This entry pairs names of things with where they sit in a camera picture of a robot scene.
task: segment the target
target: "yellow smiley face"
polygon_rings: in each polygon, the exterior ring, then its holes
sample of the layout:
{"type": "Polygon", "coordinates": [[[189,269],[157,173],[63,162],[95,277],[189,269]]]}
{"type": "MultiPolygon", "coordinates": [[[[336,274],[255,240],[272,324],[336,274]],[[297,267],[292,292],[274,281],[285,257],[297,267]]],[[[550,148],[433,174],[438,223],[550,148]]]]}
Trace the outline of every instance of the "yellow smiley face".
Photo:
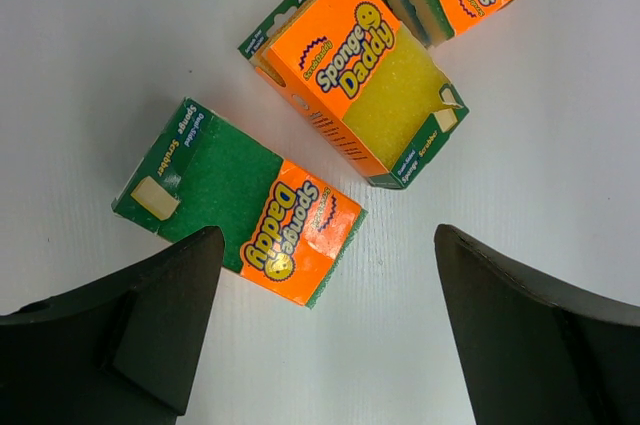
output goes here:
{"type": "Polygon", "coordinates": [[[279,253],[276,258],[267,260],[264,274],[275,282],[282,282],[291,276],[295,263],[286,253],[279,253]]]}
{"type": "Polygon", "coordinates": [[[375,5],[364,2],[356,8],[356,20],[364,30],[369,30],[372,27],[379,27],[382,17],[375,5]]]}

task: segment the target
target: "zigzag logo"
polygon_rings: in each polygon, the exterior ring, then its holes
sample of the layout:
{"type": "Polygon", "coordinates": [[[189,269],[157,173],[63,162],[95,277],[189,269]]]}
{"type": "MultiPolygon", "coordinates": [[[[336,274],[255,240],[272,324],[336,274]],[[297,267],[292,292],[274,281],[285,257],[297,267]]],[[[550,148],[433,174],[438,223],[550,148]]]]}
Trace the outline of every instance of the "zigzag logo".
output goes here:
{"type": "Polygon", "coordinates": [[[333,220],[333,217],[336,214],[337,206],[338,206],[338,200],[336,199],[335,195],[332,195],[331,196],[331,213],[329,214],[329,217],[327,217],[327,220],[318,229],[319,232],[322,232],[324,229],[326,229],[329,226],[329,224],[331,223],[331,220],[333,220]]]}
{"type": "Polygon", "coordinates": [[[298,64],[300,65],[301,71],[304,70],[304,63],[307,60],[307,56],[309,55],[309,52],[313,49],[313,47],[321,43],[324,43],[326,41],[327,41],[327,37],[319,37],[319,38],[316,38],[314,41],[312,41],[309,45],[307,45],[307,47],[302,52],[302,56],[300,57],[300,63],[298,64]]]}
{"type": "Polygon", "coordinates": [[[460,2],[460,6],[462,7],[462,9],[465,11],[465,13],[466,13],[467,15],[469,15],[471,18],[476,18],[476,16],[477,16],[477,15],[476,15],[475,13],[473,13],[471,10],[469,10],[469,9],[465,6],[465,4],[464,4],[464,2],[463,2],[462,0],[458,0],[458,2],[460,2]]]}

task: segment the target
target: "white surface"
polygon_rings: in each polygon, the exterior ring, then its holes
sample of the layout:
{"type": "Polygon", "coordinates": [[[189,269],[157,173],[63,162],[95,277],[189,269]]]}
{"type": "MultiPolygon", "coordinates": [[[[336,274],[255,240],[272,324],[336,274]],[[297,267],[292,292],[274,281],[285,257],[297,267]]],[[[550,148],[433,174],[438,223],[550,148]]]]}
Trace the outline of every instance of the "white surface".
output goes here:
{"type": "Polygon", "coordinates": [[[236,52],[277,2],[0,0],[0,313],[164,246],[109,205],[184,95],[371,211],[312,312],[224,273],[184,425],[472,423],[440,222],[640,304],[640,0],[518,0],[438,49],[472,113],[405,192],[236,52]]]}

